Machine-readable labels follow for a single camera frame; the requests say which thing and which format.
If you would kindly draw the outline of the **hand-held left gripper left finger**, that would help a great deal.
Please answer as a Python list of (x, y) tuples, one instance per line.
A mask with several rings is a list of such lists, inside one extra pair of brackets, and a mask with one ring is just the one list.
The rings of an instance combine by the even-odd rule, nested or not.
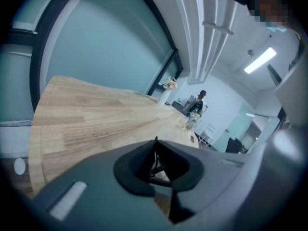
[(47, 231), (166, 231), (171, 221), (149, 184), (156, 141), (89, 156), (35, 197)]

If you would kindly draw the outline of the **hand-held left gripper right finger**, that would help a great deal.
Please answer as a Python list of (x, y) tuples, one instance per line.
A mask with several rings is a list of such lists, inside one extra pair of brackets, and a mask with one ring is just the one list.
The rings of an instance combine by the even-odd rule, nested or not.
[(167, 223), (235, 223), (247, 192), (247, 154), (218, 153), (157, 141), (172, 197)]

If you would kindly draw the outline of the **black office chair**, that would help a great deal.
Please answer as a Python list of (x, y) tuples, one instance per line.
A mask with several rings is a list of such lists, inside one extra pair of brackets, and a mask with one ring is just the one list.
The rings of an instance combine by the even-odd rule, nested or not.
[(246, 154), (248, 150), (237, 138), (229, 138), (225, 152), (233, 154)]

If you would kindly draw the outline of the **clear glass bottle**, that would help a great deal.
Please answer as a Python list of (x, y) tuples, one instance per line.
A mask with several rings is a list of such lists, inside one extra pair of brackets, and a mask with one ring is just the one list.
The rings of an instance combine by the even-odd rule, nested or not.
[(187, 123), (185, 124), (185, 130), (189, 131), (192, 128), (195, 128), (197, 123), (198, 123), (198, 119), (199, 119), (199, 114), (198, 113), (190, 113), (189, 119), (187, 121)]

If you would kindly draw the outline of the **wooden table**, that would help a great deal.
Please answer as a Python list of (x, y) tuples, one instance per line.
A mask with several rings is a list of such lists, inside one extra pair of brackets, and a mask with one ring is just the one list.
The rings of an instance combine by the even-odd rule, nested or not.
[(155, 138), (198, 148), (173, 106), (132, 90), (54, 76), (36, 107), (28, 149), (31, 186), (47, 183), (91, 155)]

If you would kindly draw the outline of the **white round disc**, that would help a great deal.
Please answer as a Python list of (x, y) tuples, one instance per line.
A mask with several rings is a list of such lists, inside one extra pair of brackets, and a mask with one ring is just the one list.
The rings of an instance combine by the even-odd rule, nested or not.
[(14, 162), (14, 170), (17, 175), (23, 175), (26, 171), (26, 163), (24, 159), (17, 158)]

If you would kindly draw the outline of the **white vase with flowers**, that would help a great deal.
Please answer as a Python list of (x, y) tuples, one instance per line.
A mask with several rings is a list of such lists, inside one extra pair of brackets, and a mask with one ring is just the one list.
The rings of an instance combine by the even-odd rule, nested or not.
[(160, 98), (157, 102), (160, 106), (163, 106), (166, 103), (166, 101), (169, 98), (171, 92), (178, 87), (178, 85), (176, 83), (176, 79), (174, 77), (173, 78), (171, 78), (171, 77), (167, 78), (166, 79), (166, 85), (167, 85), (166, 90), (162, 93), (162, 95), (160, 96)]

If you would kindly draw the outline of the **white harness vest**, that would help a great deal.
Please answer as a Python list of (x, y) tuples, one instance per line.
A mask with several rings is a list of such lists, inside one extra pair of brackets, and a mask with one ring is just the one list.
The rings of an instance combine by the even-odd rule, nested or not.
[(303, 30), (288, 30), (298, 37), (300, 50), (295, 65), (275, 90), (285, 112), (278, 130), (308, 126), (308, 36)]

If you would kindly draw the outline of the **long ceiling light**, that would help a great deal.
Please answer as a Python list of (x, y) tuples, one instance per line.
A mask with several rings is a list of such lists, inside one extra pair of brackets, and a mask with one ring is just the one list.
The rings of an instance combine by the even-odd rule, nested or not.
[(269, 47), (258, 58), (256, 58), (249, 66), (247, 66), (244, 69), (244, 71), (247, 74), (251, 74), (252, 72), (260, 68), (262, 65), (264, 65), (266, 62), (268, 62), (276, 55), (277, 55), (276, 51), (272, 47)]

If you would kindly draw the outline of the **black framed glass partition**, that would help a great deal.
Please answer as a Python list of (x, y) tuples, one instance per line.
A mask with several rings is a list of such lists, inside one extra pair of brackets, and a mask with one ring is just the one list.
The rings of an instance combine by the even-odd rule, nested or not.
[(159, 96), (182, 70), (153, 0), (24, 0), (0, 39), (0, 127), (30, 126), (54, 76)]

